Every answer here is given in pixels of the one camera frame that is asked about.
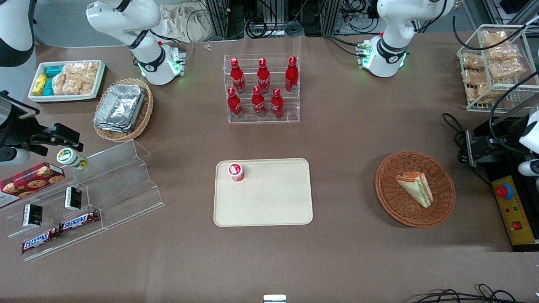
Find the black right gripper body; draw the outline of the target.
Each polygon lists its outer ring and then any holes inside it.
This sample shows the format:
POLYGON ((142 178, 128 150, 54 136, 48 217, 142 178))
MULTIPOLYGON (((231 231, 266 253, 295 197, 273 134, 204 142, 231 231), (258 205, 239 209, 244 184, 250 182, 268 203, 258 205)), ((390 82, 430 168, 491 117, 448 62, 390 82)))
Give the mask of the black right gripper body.
POLYGON ((19 146, 42 131, 40 111, 1 92, 1 146, 19 146))

